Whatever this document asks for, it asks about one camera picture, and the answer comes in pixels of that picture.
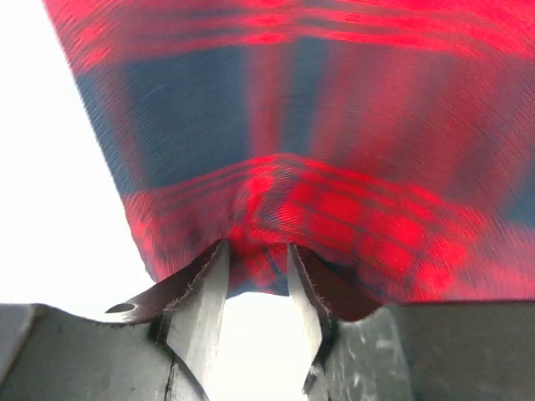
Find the red plaid pleated skirt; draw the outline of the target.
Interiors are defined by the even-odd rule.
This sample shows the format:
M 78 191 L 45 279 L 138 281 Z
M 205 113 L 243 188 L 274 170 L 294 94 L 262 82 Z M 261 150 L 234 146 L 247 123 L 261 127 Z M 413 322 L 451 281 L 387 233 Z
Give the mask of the red plaid pleated skirt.
M 48 1 L 146 270 L 286 246 L 392 302 L 534 297 L 531 1 Z

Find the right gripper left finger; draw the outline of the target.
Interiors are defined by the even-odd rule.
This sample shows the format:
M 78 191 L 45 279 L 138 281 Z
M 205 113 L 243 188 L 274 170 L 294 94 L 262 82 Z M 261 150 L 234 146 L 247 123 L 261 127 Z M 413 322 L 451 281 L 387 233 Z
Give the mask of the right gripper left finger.
M 176 274 L 93 317 L 3 304 L 2 399 L 207 399 L 229 258 L 227 242 L 217 241 Z

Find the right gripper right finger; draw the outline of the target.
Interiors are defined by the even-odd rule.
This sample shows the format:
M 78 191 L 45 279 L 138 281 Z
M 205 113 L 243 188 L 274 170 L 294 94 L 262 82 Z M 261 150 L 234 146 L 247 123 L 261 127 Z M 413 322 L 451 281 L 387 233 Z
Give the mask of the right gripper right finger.
M 530 302 L 382 305 L 288 247 L 288 290 L 308 340 L 310 400 L 531 400 Z

